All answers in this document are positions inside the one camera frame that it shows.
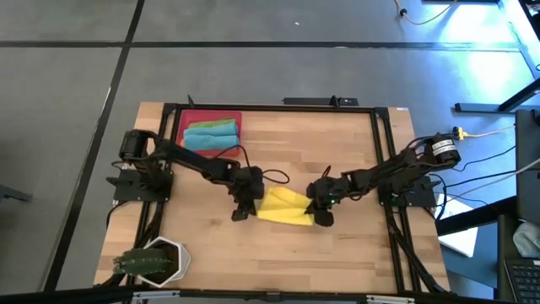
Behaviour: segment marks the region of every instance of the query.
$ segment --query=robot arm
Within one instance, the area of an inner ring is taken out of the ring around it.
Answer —
[[[149,139],[152,139],[155,145],[154,152],[150,155],[147,153]],[[158,192],[164,187],[171,187],[170,179],[159,163],[161,160],[170,160],[201,173],[202,177],[211,183],[225,185],[238,203],[237,210],[232,214],[234,221],[245,220],[248,214],[254,215],[254,199],[264,196],[262,170],[259,167],[241,167],[236,160],[208,159],[169,140],[160,140],[157,134],[150,131],[127,131],[119,156],[124,162],[135,166],[143,185],[150,191]]]
[[[331,226],[333,216],[328,210],[343,198],[359,200],[382,183],[387,184],[392,195],[397,196],[409,190],[427,173],[450,169],[461,160],[453,140],[446,135],[418,138],[411,144],[399,155],[371,169],[346,171],[339,178],[323,175],[307,188],[311,204],[306,213],[313,214],[318,225]],[[424,147],[424,152],[417,155],[421,147]]]

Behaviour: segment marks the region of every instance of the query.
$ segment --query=metal bracket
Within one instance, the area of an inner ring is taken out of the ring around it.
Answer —
[[[352,97],[339,97],[333,95],[328,98],[296,98],[285,97],[283,103],[289,106],[333,106],[339,108],[340,106],[358,106],[358,100]]]
[[[413,298],[400,296],[370,296],[367,295],[367,302],[373,304],[414,304]]]
[[[395,196],[389,184],[381,183],[381,196],[379,200],[392,207],[435,207],[436,201],[433,195],[432,183],[428,176],[423,176],[413,184],[409,191]]]
[[[169,116],[170,114],[174,113],[175,110],[176,110],[176,104],[165,103],[163,105],[163,111],[161,112],[161,115]]]
[[[189,103],[189,106],[192,109],[195,109],[195,102],[193,101],[193,98],[189,94],[187,95],[187,103]]]
[[[390,113],[387,107],[374,107],[373,110],[382,119],[390,119]]]
[[[180,296],[179,290],[156,290],[133,292],[133,300],[165,299]]]
[[[159,192],[145,189],[145,184],[141,181],[141,175],[137,170],[122,170],[119,177],[107,177],[106,180],[116,187],[113,198],[118,202],[166,202],[170,198],[174,174],[170,170],[163,170],[163,174],[167,178],[167,183]]]
[[[279,293],[279,291],[267,292],[267,302],[271,302],[271,303],[281,302],[281,294]]]

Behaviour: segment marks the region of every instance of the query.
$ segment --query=wooden tabletop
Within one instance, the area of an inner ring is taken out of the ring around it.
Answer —
[[[163,103],[142,103],[135,128],[157,132],[162,107]],[[407,109],[389,108],[389,112],[400,150],[414,136],[411,118]],[[380,130],[387,157],[382,122]],[[332,165],[330,176],[338,177],[342,171],[377,163],[370,116],[360,113],[243,111],[241,144],[253,166],[287,172],[291,181],[286,187],[298,193],[305,193],[328,165]],[[242,154],[236,159],[246,164]],[[358,202],[344,199],[332,209],[332,227],[284,225],[255,216],[232,222],[236,204],[226,187],[181,166],[173,168],[173,193],[165,205],[160,235],[183,243],[192,263],[182,280],[167,287],[396,292],[388,231],[376,191]],[[265,181],[265,185],[275,184]],[[95,283],[108,279],[112,259],[132,247],[140,209],[140,203],[125,204],[111,216]],[[415,208],[408,209],[408,218],[415,252],[437,282],[448,288],[433,218]],[[401,258],[410,289],[402,252]]]

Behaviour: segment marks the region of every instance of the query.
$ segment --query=green object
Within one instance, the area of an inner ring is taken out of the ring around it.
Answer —
[[[115,274],[129,274],[131,276],[163,273],[172,261],[165,252],[156,248],[135,248],[126,251],[121,257],[114,258]]]
[[[227,123],[236,123],[236,120],[234,118],[224,118],[219,119],[215,122],[194,122],[190,123],[187,128],[211,128],[216,126],[221,126]]]

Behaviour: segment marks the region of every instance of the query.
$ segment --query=green cloth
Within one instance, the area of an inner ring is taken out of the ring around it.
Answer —
[[[236,120],[234,118],[224,118],[215,122],[194,122],[190,123],[187,128],[211,128],[221,126],[227,123],[236,123]]]

